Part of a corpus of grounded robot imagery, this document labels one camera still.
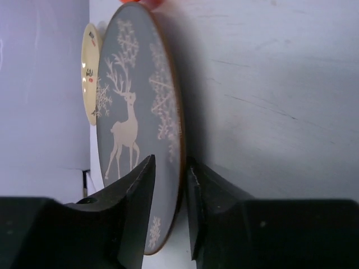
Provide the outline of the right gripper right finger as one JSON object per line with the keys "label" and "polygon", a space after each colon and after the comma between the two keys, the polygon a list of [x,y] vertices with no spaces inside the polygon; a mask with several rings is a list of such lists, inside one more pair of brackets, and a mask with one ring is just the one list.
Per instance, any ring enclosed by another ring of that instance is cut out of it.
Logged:
{"label": "right gripper right finger", "polygon": [[186,198],[197,268],[357,268],[358,203],[259,199],[188,157]]}

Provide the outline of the grey deer plate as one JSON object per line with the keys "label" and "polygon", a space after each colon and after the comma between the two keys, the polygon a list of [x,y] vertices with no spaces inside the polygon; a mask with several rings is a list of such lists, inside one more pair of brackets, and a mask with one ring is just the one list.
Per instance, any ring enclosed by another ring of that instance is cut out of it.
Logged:
{"label": "grey deer plate", "polygon": [[144,5],[123,4],[108,24],[100,53],[96,133],[104,185],[155,156],[146,255],[163,247],[178,210],[182,131],[180,86],[160,25]]}

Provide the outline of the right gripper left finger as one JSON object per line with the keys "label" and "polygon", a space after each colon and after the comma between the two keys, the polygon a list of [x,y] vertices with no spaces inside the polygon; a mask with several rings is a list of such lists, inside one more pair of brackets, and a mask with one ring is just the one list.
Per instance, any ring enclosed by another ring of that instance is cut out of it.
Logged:
{"label": "right gripper left finger", "polygon": [[2,268],[141,268],[155,156],[77,203],[1,198]]}

